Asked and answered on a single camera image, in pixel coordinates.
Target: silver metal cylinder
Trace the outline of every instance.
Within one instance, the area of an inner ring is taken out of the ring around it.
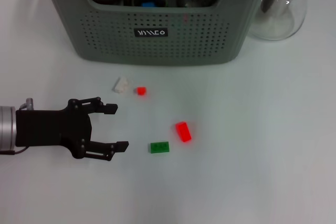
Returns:
[[[16,139],[16,111],[14,107],[0,106],[0,151],[14,149]]]

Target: cable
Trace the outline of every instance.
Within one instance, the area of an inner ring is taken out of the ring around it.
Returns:
[[[14,151],[0,151],[0,155],[15,155]]]
[[[14,155],[20,154],[20,153],[24,152],[25,150],[27,150],[28,148],[29,148],[29,146],[24,147],[21,151],[15,152]]]

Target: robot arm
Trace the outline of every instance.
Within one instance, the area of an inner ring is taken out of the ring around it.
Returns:
[[[116,152],[125,152],[129,143],[98,143],[91,141],[89,114],[115,114],[118,106],[101,99],[71,99],[60,111],[34,110],[33,100],[27,99],[19,110],[0,107],[0,154],[15,155],[14,146],[61,145],[69,149],[74,158],[84,157],[111,161]]]

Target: glass jar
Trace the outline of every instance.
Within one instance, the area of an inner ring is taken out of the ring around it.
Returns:
[[[307,0],[262,0],[250,33],[268,40],[282,40],[294,35],[307,13]]]

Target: basket label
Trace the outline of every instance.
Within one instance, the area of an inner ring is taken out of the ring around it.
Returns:
[[[136,37],[168,37],[168,28],[135,28]]]

